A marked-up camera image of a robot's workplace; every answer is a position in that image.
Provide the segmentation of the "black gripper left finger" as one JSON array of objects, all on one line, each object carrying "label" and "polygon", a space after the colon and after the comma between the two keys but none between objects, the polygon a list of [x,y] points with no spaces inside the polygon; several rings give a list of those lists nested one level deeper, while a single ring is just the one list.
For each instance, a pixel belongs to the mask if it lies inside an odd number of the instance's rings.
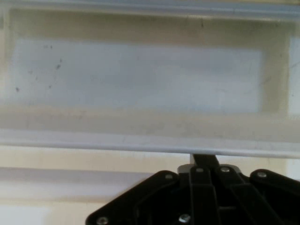
[{"label": "black gripper left finger", "polygon": [[214,155],[194,154],[178,172],[160,171],[91,213],[87,225],[218,225]]}]

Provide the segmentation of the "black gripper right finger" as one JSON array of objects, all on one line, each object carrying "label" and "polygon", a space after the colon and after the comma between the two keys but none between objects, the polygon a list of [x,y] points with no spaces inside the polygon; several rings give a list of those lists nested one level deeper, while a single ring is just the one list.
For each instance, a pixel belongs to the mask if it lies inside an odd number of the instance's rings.
[{"label": "black gripper right finger", "polygon": [[205,225],[298,225],[300,183],[270,170],[245,176],[238,167],[203,156]]}]

